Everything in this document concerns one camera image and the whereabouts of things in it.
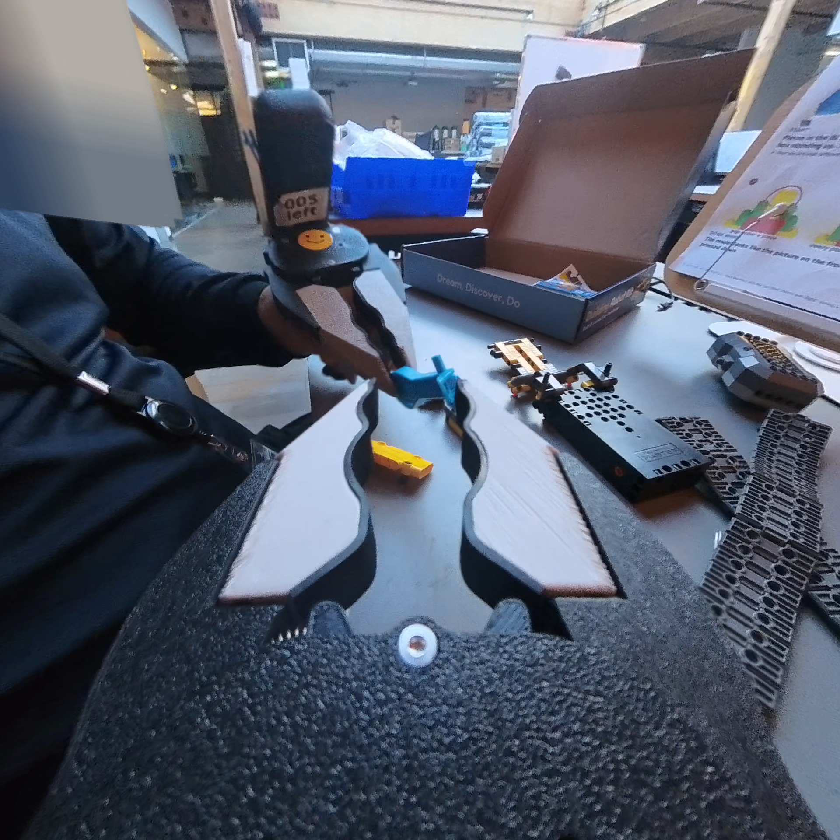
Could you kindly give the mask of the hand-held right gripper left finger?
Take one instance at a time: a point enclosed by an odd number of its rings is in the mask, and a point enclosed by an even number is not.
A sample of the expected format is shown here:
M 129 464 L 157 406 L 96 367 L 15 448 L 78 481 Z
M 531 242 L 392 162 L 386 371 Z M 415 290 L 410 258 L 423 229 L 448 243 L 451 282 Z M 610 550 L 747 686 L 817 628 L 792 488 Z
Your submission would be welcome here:
M 293 602 L 361 547 L 371 527 L 362 486 L 378 409 L 375 383 L 360 385 L 279 453 L 234 550 L 221 605 Z

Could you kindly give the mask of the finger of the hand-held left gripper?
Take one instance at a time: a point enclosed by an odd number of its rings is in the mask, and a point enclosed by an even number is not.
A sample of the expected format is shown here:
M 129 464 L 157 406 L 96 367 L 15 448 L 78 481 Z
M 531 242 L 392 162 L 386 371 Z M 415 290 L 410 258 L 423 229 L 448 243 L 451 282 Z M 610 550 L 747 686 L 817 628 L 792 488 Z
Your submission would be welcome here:
M 407 306 L 379 270 L 367 270 L 353 281 L 357 319 L 390 371 L 416 367 L 413 331 Z
M 297 299 L 316 327 L 323 360 L 349 377 L 374 381 L 386 394 L 396 393 L 394 371 L 385 367 L 357 319 L 353 283 L 342 288 L 309 285 L 297 290 Z

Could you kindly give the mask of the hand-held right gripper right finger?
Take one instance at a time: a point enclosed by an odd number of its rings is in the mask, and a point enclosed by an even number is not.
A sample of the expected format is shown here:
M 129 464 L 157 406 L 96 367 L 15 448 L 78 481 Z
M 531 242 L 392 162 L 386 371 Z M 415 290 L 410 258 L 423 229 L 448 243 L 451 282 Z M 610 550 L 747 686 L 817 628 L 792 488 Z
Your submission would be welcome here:
M 560 452 L 468 382 L 458 383 L 462 464 L 472 487 L 465 536 L 536 595 L 617 597 Z

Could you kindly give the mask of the blue toy separator tool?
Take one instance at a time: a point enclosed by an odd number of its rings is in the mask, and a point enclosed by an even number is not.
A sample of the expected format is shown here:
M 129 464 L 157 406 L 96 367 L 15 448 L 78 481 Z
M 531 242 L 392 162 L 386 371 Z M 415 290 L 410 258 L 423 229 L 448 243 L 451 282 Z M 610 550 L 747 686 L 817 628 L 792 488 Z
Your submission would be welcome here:
M 448 367 L 440 354 L 432 356 L 434 370 L 427 373 L 405 365 L 391 374 L 396 398 L 407 408 L 420 403 L 442 401 L 448 410 L 455 408 L 459 377 Z

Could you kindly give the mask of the yellow angled toy beam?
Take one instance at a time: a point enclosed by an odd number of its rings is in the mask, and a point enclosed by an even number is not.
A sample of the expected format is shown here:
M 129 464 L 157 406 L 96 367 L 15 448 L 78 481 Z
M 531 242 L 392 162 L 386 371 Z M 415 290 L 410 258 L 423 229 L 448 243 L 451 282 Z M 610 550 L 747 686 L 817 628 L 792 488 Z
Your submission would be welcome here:
M 371 452 L 378 466 L 417 480 L 428 476 L 434 468 L 433 462 L 380 440 L 371 441 Z

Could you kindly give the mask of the person's left forearm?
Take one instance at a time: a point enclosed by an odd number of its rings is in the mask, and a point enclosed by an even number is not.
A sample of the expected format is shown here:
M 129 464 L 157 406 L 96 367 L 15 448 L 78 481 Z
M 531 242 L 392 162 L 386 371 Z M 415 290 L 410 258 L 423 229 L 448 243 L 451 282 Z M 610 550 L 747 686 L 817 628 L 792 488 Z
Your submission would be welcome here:
M 106 326 L 181 371 L 282 366 L 299 357 L 259 315 L 261 275 L 222 272 L 161 246 L 141 228 L 46 216 L 58 245 L 89 279 Z

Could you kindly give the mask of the person's left hand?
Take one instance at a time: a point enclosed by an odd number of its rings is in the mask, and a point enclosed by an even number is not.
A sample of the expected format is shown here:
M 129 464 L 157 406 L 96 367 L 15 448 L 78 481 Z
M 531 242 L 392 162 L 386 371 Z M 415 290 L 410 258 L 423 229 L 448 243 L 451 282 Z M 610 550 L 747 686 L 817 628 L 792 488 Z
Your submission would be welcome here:
M 269 287 L 265 287 L 260 293 L 257 312 L 262 327 L 282 353 L 295 359 L 313 355 L 322 357 L 322 346 L 318 336 L 301 320 L 280 310 Z

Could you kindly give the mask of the clear plastic bag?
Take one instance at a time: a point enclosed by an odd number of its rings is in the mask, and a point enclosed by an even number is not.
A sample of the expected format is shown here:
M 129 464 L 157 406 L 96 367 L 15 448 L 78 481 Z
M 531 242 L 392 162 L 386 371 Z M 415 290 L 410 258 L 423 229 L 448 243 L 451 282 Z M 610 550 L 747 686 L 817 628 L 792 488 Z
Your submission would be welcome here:
M 368 130 L 347 121 L 335 128 L 332 162 L 344 168 L 350 158 L 432 160 L 433 155 L 386 128 Z

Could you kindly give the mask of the wooden background table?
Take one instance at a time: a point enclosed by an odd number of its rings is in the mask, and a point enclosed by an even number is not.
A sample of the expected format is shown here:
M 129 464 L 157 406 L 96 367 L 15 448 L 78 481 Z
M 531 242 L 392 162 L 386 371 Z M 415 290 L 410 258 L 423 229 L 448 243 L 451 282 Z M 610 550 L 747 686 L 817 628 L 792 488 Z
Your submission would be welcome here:
M 488 231 L 481 214 L 477 216 L 422 216 L 422 217 L 368 217 L 344 218 L 331 216 L 332 224 L 342 224 L 357 229 L 368 240 L 395 238 L 402 242 L 421 242 L 442 238 L 456 238 L 475 232 Z

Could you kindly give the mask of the blue plastic bin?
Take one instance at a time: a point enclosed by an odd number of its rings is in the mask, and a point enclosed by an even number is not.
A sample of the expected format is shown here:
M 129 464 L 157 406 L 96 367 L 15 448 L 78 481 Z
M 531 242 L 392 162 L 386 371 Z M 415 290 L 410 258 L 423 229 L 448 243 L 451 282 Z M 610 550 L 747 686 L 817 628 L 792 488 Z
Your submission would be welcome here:
M 475 167 L 461 159 L 351 156 L 332 167 L 331 209 L 347 219 L 462 217 Z

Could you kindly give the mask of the black yellow toy vehicle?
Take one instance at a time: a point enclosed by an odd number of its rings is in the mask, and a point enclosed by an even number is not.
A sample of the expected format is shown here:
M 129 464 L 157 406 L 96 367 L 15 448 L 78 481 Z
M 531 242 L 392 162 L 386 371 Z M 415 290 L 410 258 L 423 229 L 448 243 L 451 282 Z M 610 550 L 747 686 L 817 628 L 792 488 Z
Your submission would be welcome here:
M 529 401 L 543 424 L 626 500 L 662 497 L 705 477 L 711 458 L 618 395 L 612 363 L 560 369 L 527 338 L 487 348 L 509 369 L 511 395 Z

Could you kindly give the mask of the blue yellow toy booklet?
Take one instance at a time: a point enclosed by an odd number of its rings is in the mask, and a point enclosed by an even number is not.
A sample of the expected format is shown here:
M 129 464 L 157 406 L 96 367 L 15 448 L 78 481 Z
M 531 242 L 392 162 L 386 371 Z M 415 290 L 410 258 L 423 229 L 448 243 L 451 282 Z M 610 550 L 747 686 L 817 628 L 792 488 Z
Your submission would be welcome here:
M 533 287 L 584 300 L 593 298 L 597 294 L 596 290 L 586 283 L 574 264 L 567 265 L 551 278 L 538 281 Z

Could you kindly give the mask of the dark grey toy track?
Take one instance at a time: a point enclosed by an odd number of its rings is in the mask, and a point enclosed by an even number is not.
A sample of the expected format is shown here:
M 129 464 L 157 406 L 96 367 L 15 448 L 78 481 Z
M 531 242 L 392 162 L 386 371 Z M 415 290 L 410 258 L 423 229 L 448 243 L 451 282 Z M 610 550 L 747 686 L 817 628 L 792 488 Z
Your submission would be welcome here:
M 838 551 L 823 538 L 817 473 L 832 429 L 771 410 L 700 591 L 762 705 L 781 693 L 806 600 L 838 635 Z
M 706 484 L 733 520 L 790 538 L 813 560 L 806 596 L 838 636 L 838 552 L 823 539 L 817 473 L 832 429 L 801 415 L 771 410 L 759 428 L 752 465 L 705 418 L 657 422 L 710 458 Z

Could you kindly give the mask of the person's dark navy clothing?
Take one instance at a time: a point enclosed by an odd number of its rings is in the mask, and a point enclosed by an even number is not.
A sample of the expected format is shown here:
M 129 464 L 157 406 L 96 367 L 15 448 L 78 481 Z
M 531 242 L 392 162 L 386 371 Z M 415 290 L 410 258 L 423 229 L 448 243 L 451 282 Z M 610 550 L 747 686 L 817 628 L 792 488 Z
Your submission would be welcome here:
M 46 216 L 1 214 L 2 315 L 108 385 L 184 408 L 248 448 L 181 371 L 106 326 L 107 310 Z M 2 342 L 2 786 L 59 759 L 126 615 L 245 478 Z

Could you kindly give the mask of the blue cardboard box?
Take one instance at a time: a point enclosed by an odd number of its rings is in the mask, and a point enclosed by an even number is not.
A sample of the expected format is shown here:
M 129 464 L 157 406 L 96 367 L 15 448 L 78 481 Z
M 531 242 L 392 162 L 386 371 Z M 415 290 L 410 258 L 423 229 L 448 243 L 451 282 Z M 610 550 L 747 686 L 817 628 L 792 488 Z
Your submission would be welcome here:
M 622 317 L 644 299 L 752 54 L 534 88 L 482 210 L 487 233 L 405 245 L 405 283 L 571 344 Z M 594 297 L 533 287 L 569 264 Z

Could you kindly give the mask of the grey toy battery box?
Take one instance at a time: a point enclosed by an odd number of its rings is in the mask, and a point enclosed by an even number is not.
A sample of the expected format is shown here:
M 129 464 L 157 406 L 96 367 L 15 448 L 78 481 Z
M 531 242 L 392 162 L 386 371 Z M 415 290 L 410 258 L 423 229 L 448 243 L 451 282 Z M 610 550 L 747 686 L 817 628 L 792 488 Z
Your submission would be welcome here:
M 785 413 L 800 413 L 824 395 L 823 384 L 776 341 L 744 331 L 717 337 L 707 357 L 738 399 Z

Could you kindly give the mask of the instruction sheet on board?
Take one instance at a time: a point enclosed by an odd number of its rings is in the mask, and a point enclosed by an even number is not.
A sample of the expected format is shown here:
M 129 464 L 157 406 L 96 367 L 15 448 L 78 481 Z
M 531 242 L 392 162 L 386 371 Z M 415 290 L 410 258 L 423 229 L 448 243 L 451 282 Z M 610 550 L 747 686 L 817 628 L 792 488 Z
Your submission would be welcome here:
M 705 281 L 695 282 L 694 279 L 674 271 L 672 267 L 676 258 L 698 236 L 704 224 L 709 220 L 713 210 L 719 204 L 721 198 L 717 196 L 717 192 L 721 191 L 721 194 L 725 195 L 730 190 L 732 184 L 739 178 L 748 163 L 751 162 L 757 150 L 766 143 L 772 132 L 779 127 L 780 122 L 802 98 L 814 79 L 784 101 L 772 118 L 765 124 L 764 129 L 755 141 L 752 142 L 741 160 L 726 176 L 722 184 L 719 185 L 716 192 L 707 199 L 704 208 L 700 211 L 696 220 L 689 226 L 677 246 L 668 255 L 665 262 L 665 282 L 668 288 L 680 297 L 726 312 L 737 319 L 751 321 L 779 333 L 786 333 L 798 340 L 803 340 L 837 353 L 839 350 L 839 311 L 838 320 L 834 320 L 817 316 L 811 312 L 793 308 L 776 301 L 755 297 L 748 293 L 727 288 L 708 288 Z

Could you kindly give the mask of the white board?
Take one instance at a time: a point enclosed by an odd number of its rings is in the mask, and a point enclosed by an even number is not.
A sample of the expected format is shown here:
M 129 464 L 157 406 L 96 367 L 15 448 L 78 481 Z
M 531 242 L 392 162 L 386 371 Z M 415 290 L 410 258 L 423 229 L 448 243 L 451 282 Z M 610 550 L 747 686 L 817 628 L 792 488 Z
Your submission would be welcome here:
M 518 93 L 511 117 L 517 129 L 525 101 L 534 88 L 562 79 L 577 79 L 632 69 L 642 63 L 646 45 L 608 39 L 527 35 L 521 52 Z

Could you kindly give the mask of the printed instruction sheet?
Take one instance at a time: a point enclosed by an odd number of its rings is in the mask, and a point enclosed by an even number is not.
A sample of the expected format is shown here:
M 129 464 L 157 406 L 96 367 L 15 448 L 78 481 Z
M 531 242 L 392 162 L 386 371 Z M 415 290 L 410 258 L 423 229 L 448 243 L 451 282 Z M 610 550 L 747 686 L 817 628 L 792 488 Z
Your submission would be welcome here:
M 717 196 L 673 270 L 838 320 L 839 58 Z

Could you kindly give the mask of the thin wooden post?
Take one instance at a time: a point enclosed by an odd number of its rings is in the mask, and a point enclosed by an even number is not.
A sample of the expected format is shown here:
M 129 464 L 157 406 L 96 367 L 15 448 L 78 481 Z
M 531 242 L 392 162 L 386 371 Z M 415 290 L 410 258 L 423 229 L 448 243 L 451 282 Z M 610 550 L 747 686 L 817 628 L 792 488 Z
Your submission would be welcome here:
M 770 119 L 784 99 L 785 57 L 776 59 L 785 31 L 797 5 L 796 1 L 769 2 L 766 15 L 755 39 L 753 56 L 742 80 L 727 132 L 757 130 Z
M 238 141 L 245 158 L 255 208 L 260 222 L 264 223 L 266 212 L 265 192 L 258 155 L 252 143 L 251 135 L 255 125 L 245 67 L 238 45 L 234 7 L 229 1 L 210 1 L 209 6 L 212 10 L 217 40 L 222 51 L 227 87 L 237 126 Z

